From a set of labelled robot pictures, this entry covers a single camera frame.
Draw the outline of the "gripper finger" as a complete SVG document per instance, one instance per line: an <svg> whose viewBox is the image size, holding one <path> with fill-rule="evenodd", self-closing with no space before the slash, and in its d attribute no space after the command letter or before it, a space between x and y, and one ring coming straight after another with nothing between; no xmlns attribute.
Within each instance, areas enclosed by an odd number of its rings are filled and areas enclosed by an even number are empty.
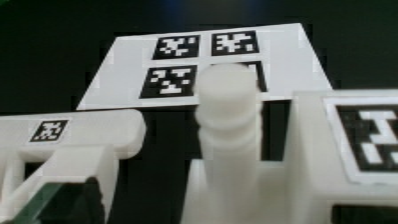
<svg viewBox="0 0 398 224"><path fill-rule="evenodd" d="M15 215L15 224L104 224L99 182L45 183Z"/></svg>

